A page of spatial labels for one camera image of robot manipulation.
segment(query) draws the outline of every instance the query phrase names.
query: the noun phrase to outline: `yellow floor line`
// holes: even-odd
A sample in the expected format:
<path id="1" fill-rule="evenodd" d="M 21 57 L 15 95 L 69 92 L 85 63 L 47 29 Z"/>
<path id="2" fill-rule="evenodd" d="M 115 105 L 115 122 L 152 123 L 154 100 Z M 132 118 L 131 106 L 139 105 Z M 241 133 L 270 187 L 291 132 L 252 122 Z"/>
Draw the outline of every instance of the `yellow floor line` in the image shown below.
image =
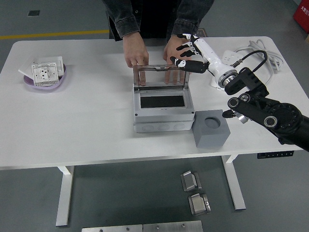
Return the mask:
<path id="1" fill-rule="evenodd" d="M 54 33 L 40 33 L 40 34 L 25 34 L 25 35 L 4 35 L 0 36 L 0 40 L 63 36 L 63 35 L 104 34 L 104 33 L 109 33 L 109 30 L 86 30 L 86 31 L 68 31 L 68 32 L 54 32 Z"/>

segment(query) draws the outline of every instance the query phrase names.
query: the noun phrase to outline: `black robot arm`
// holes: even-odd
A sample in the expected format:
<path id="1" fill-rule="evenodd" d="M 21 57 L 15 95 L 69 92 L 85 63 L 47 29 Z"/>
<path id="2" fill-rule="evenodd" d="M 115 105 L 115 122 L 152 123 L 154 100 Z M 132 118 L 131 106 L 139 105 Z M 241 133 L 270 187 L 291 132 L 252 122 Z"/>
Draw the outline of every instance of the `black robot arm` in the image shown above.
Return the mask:
<path id="1" fill-rule="evenodd" d="M 231 110 L 225 111 L 223 117 L 244 116 L 269 130 L 281 144 L 295 144 L 309 151 L 309 118 L 292 104 L 265 98 L 265 85 L 248 68 L 225 86 L 227 93 L 231 95 L 248 87 L 242 80 L 249 82 L 249 91 L 231 98 L 227 103 Z"/>

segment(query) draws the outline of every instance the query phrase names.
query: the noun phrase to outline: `gray cube block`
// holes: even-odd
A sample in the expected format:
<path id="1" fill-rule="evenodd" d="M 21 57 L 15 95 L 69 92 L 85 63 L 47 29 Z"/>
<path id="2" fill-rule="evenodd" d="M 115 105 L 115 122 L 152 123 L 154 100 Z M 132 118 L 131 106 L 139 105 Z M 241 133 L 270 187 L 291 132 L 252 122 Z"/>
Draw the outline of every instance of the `gray cube block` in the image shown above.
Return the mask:
<path id="1" fill-rule="evenodd" d="M 197 148 L 220 147 L 230 135 L 223 110 L 196 111 L 192 131 Z"/>

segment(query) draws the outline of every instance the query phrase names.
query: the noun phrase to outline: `dark jacket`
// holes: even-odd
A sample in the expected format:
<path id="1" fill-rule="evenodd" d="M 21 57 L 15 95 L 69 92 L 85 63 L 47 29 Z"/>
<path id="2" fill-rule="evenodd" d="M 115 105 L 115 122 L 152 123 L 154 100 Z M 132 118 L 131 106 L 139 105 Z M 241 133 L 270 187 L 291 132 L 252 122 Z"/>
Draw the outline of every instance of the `dark jacket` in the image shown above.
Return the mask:
<path id="1" fill-rule="evenodd" d="M 115 40 L 118 41 L 124 35 L 134 31 L 139 31 L 143 37 L 143 28 L 150 31 L 153 29 L 152 25 L 161 24 L 163 24 L 161 28 L 165 30 L 167 40 L 174 34 L 195 34 L 202 18 L 211 8 L 214 0 L 165 0 L 161 2 L 158 0 L 102 1 L 105 4 L 109 17 L 110 28 Z M 141 23 L 145 18 L 147 18 L 148 22 Z M 146 37 L 157 38 L 155 36 L 157 30 L 153 30 L 153 34 L 146 34 Z"/>

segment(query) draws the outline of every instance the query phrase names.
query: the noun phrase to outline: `white cable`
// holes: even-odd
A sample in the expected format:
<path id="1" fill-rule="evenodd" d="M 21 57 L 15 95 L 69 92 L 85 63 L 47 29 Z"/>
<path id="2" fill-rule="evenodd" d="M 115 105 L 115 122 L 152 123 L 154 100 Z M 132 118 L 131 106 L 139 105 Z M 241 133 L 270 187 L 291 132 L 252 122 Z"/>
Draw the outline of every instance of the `white cable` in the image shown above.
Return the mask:
<path id="1" fill-rule="evenodd" d="M 249 45 L 247 47 L 241 47 L 235 50 L 235 52 L 239 52 L 239 51 L 256 51 L 256 50 L 263 50 L 266 51 L 268 59 L 266 61 L 266 64 L 268 65 L 268 67 L 270 68 L 271 71 L 271 75 L 269 77 L 269 79 L 265 82 L 265 85 L 267 85 L 273 74 L 274 74 L 274 70 L 279 71 L 281 66 L 283 65 L 283 57 L 275 52 L 272 51 L 268 51 L 263 43 L 263 41 L 261 39 L 257 40 L 256 42 L 254 41 L 249 41 Z M 261 58 L 263 58 L 263 55 L 260 53 L 257 53 L 257 55 L 259 55 Z"/>

